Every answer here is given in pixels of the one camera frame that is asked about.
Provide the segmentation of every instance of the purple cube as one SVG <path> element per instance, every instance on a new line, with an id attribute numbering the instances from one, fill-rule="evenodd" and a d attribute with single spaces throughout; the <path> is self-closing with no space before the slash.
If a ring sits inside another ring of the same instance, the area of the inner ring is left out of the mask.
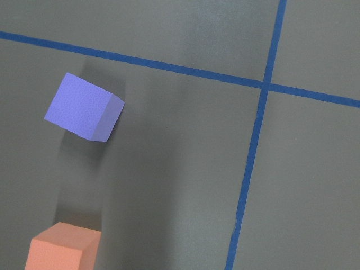
<path id="1" fill-rule="evenodd" d="M 106 142 L 124 105 L 112 93 L 66 73 L 45 119 L 87 140 Z"/>

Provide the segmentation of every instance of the cube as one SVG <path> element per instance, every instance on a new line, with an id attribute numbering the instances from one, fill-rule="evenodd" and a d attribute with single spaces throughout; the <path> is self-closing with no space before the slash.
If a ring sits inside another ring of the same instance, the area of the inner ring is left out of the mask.
<path id="1" fill-rule="evenodd" d="M 106 142 L 124 105 L 114 94 L 66 73 L 45 120 L 87 140 Z"/>
<path id="2" fill-rule="evenodd" d="M 93 270 L 100 236 L 59 222 L 31 240 L 25 270 Z"/>

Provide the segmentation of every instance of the gray floor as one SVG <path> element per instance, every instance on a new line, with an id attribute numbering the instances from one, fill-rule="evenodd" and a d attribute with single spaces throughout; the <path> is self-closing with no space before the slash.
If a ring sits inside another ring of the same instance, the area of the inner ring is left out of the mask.
<path id="1" fill-rule="evenodd" d="M 262 80 L 278 0 L 2 1 L 1 31 Z M 288 1 L 272 82 L 360 99 L 357 1 Z M 0 268 L 64 221 L 96 269 L 223 269 L 259 90 L 0 40 Z M 43 120 L 62 77 L 126 101 L 108 143 Z M 270 93 L 234 269 L 358 269 L 360 110 Z"/>

